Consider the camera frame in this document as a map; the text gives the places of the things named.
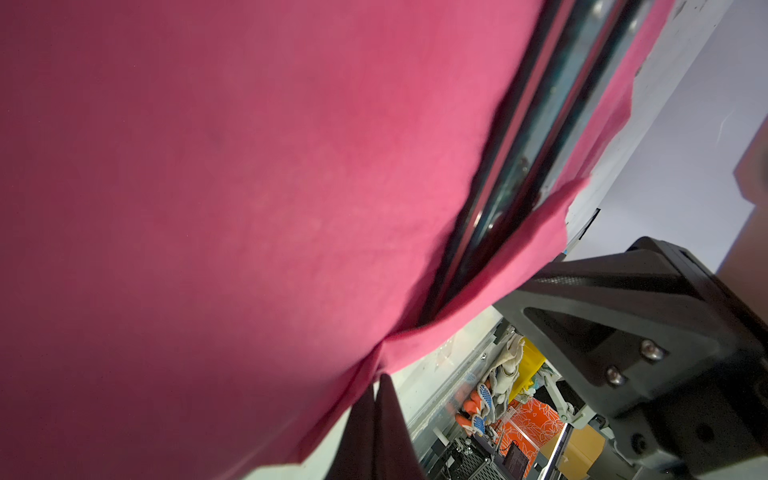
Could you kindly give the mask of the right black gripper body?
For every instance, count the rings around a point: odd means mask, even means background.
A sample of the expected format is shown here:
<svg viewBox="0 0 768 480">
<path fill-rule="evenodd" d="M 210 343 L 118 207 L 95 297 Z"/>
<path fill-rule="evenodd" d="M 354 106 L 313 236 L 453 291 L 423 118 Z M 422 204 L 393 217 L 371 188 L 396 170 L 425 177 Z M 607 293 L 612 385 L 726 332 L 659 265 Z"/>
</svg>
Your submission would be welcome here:
<svg viewBox="0 0 768 480">
<path fill-rule="evenodd" d="M 676 479 L 767 476 L 767 346 L 685 335 L 611 335 L 599 413 L 629 460 Z"/>
</svg>

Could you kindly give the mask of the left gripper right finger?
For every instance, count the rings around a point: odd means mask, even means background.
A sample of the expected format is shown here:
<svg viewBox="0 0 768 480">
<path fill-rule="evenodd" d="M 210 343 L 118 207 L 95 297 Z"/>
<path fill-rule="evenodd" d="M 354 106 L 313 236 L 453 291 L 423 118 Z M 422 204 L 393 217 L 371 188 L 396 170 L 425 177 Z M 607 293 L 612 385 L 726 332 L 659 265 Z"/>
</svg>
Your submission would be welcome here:
<svg viewBox="0 0 768 480">
<path fill-rule="evenodd" d="M 378 480 L 423 480 L 393 381 L 383 374 L 375 400 L 373 478 Z"/>
</svg>

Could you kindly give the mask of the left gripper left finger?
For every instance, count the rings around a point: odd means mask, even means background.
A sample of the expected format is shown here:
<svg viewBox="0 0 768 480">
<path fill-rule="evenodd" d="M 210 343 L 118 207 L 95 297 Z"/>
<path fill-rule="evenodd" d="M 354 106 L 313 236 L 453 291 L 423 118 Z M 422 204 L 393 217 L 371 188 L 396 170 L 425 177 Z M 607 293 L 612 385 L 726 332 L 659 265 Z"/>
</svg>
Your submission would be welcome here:
<svg viewBox="0 0 768 480">
<path fill-rule="evenodd" d="M 374 478 L 375 397 L 372 385 L 355 402 L 326 480 Z"/>
</svg>

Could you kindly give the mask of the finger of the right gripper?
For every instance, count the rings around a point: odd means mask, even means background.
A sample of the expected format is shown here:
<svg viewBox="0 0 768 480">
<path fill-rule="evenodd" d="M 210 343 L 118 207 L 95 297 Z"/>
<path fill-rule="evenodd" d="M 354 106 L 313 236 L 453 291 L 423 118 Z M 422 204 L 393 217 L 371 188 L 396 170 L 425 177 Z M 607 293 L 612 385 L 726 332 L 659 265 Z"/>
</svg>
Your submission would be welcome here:
<svg viewBox="0 0 768 480">
<path fill-rule="evenodd" d="M 710 384 L 743 397 L 767 375 L 765 323 L 690 251 L 650 237 L 550 263 L 496 308 L 610 419 Z"/>
</svg>

